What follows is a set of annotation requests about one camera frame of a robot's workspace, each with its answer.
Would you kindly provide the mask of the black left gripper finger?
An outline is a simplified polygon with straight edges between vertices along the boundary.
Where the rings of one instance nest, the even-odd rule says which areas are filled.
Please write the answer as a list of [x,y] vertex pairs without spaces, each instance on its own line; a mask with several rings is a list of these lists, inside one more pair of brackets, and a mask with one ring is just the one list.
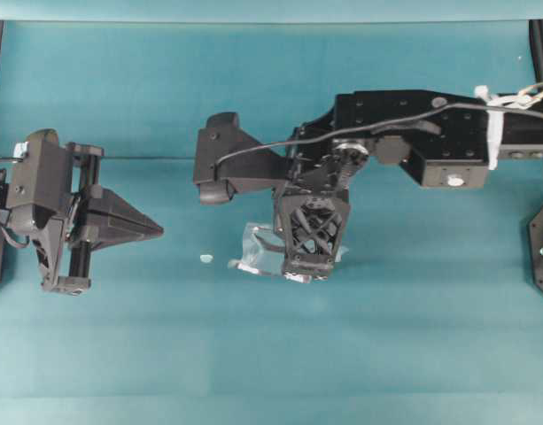
[[78,245],[87,243],[91,251],[103,250],[124,243],[142,242],[161,237],[164,229],[159,226],[146,227],[136,224],[113,225],[108,223],[82,226],[78,234]]
[[120,229],[162,229],[114,191],[99,184],[86,187],[81,194],[84,225]]

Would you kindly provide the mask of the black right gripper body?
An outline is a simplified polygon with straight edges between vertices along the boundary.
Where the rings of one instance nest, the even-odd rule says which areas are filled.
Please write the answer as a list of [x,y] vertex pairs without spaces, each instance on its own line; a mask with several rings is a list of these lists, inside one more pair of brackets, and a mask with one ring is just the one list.
[[352,161],[341,153],[316,162],[301,153],[291,159],[286,183],[274,194],[275,234],[284,242],[284,277],[330,277],[350,212],[351,168]]

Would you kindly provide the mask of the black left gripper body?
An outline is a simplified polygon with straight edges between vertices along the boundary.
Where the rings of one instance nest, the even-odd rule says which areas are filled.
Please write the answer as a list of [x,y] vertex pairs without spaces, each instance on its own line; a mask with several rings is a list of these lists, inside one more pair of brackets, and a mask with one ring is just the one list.
[[66,193],[65,204],[31,235],[41,286],[46,292],[78,296],[91,286],[89,278],[92,242],[81,235],[87,218],[90,190],[98,184],[104,150],[92,145],[69,143],[66,188],[72,188],[72,171],[80,169],[78,190]]

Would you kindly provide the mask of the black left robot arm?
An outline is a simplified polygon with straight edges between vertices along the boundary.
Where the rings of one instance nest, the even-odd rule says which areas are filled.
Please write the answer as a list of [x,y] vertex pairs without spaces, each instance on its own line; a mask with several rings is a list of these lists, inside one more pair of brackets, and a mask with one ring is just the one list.
[[99,180],[103,149],[59,144],[52,132],[18,143],[0,167],[0,279],[4,245],[34,246],[41,286],[80,295],[93,251],[162,236],[164,230]]

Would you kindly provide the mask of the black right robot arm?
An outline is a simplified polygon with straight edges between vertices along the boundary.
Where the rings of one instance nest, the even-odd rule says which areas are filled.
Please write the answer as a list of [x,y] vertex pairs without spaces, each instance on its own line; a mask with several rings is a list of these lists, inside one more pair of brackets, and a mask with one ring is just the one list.
[[234,112],[198,131],[192,180],[204,205],[269,190],[275,251],[291,279],[327,279],[350,213],[352,178],[375,159],[427,189],[475,189],[503,159],[543,158],[543,85],[473,97],[429,90],[339,94],[322,116],[262,143]]

